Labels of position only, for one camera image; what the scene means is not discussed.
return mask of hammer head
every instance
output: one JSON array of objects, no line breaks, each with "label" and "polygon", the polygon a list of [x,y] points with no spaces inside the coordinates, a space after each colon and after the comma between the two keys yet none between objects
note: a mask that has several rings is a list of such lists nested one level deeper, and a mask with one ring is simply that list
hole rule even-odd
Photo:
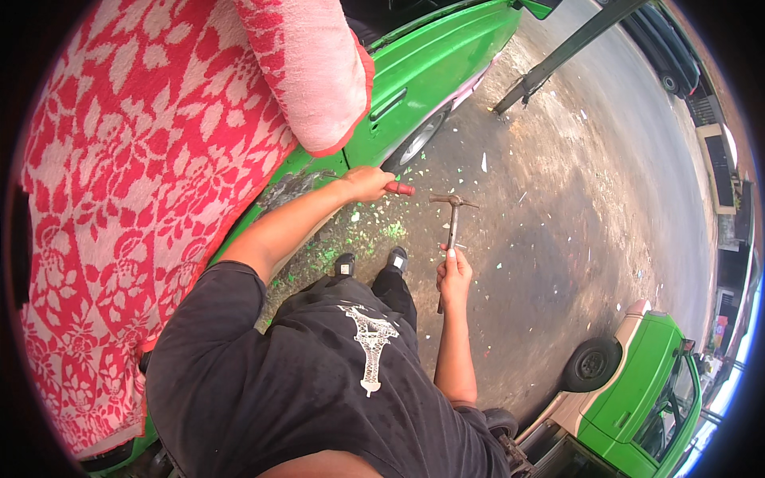
[{"label": "hammer head", "polygon": [[478,208],[480,208],[480,206],[478,206],[477,204],[471,203],[468,200],[462,199],[459,196],[459,194],[446,195],[446,194],[433,194],[433,193],[431,193],[431,195],[428,197],[428,200],[431,203],[449,203],[449,204],[451,204],[452,207],[471,206],[471,207],[478,207]]}]

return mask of asphalt road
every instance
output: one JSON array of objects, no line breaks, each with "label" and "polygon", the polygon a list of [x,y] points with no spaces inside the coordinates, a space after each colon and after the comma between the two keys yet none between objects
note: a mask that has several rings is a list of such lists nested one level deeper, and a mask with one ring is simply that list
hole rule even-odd
[{"label": "asphalt road", "polygon": [[597,9],[566,0],[544,22],[525,15],[481,88],[403,177],[420,194],[341,210],[282,270],[272,305],[316,280],[337,252],[355,252],[356,276],[371,282],[401,244],[420,357],[433,374],[437,244],[446,242],[449,206],[427,203],[427,193],[454,188],[481,205],[461,213],[457,241],[474,269],[468,316],[479,406],[507,408],[528,423],[557,392],[576,346],[612,334],[641,297],[700,340],[714,246],[698,145],[684,104],[661,89],[626,35],[608,31],[527,109],[515,105],[501,119],[487,111]]}]

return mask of car door handle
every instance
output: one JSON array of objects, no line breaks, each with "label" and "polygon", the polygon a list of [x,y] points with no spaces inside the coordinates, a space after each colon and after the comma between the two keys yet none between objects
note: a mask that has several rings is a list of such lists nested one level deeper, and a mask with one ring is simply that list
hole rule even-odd
[{"label": "car door handle", "polygon": [[624,414],[621,416],[621,418],[619,418],[619,421],[614,422],[614,427],[622,428],[627,423],[627,420],[630,419],[631,415],[632,415],[631,411],[625,411]]},{"label": "car door handle", "polygon": [[384,104],[382,104],[379,108],[375,109],[373,112],[369,114],[369,120],[371,122],[375,122],[378,119],[380,119],[384,114],[386,114],[393,106],[396,106],[399,104],[404,97],[406,96],[406,88],[399,91],[399,93],[395,96],[393,96],[391,99],[386,101]]}]

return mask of screwdriver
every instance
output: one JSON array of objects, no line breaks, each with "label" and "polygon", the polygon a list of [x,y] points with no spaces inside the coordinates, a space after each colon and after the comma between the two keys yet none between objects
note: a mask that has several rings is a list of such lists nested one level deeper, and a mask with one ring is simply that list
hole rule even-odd
[{"label": "screwdriver", "polygon": [[[325,174],[324,176],[340,179],[340,176],[337,176],[335,174]],[[402,184],[397,181],[391,181],[388,184],[386,184],[385,190],[388,191],[389,193],[405,194],[406,196],[414,196],[415,194],[414,186],[407,186],[406,184]]]}]

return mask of metal pole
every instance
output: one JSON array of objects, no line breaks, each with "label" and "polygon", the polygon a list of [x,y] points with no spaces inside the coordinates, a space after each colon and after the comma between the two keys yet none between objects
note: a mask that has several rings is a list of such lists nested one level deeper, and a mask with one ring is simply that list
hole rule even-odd
[{"label": "metal pole", "polygon": [[713,424],[716,424],[717,426],[722,423],[723,416],[714,413],[713,411],[709,411],[706,408],[702,408],[701,417],[704,418],[706,421],[710,421]]},{"label": "metal pole", "polygon": [[563,63],[646,2],[647,0],[617,0],[600,10],[540,64],[533,67],[526,75],[521,76],[520,81],[494,106],[493,110],[502,114],[521,98],[523,98],[524,105],[528,103],[531,95],[536,93],[536,90]]}]

